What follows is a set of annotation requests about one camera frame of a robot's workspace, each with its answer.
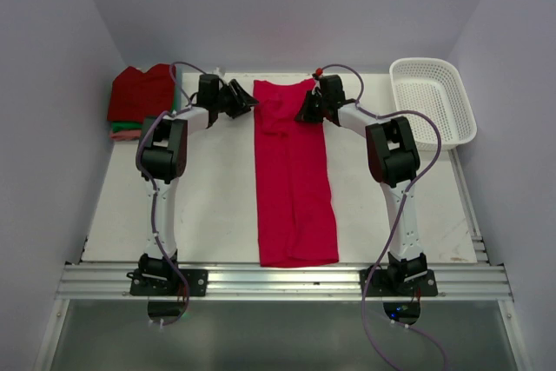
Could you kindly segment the pink red t shirt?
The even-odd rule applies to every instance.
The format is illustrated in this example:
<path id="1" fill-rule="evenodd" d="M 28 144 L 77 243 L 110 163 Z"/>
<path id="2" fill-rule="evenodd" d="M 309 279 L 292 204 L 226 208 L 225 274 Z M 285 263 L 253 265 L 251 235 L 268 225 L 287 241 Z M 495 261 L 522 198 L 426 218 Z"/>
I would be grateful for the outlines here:
<path id="1" fill-rule="evenodd" d="M 258 247 L 267 268 L 305 268 L 339 260 L 337 227 L 321 124 L 295 117 L 314 87 L 307 79 L 254 82 Z"/>

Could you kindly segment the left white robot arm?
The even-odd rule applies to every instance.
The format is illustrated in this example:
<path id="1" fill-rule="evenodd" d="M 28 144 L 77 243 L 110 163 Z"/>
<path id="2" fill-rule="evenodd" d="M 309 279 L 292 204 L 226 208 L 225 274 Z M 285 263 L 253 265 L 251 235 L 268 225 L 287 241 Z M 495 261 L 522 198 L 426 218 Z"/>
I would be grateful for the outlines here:
<path id="1" fill-rule="evenodd" d="M 149 235 L 138 270 L 161 295 L 171 295 L 180 286 L 175 240 L 175 195 L 187 164 L 188 139 L 217 121 L 220 114 L 235 119 L 259 102 L 235 80 L 224 82 L 218 75 L 199 76 L 196 101 L 185 109 L 164 111 L 148 117 L 142 125 L 136 152 L 136 167 L 148 183 L 151 200 Z"/>

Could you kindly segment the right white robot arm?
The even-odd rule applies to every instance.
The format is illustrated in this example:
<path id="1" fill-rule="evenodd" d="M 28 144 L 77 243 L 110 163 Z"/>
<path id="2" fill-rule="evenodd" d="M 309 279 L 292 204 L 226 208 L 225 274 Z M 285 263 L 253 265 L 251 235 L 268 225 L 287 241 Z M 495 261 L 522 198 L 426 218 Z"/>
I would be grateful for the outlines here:
<path id="1" fill-rule="evenodd" d="M 395 294 L 406 295 L 428 272 L 414 201 L 420 155 L 410 122 L 404 116 L 370 115 L 356 100 L 346 98 L 338 75 L 324 76 L 317 70 L 313 79 L 315 86 L 306 94 L 295 120 L 329 120 L 366 140 L 368 167 L 381 186 L 390 225 L 387 246 L 381 251 L 388 258 L 387 268 L 372 267 L 370 283 L 387 284 Z"/>

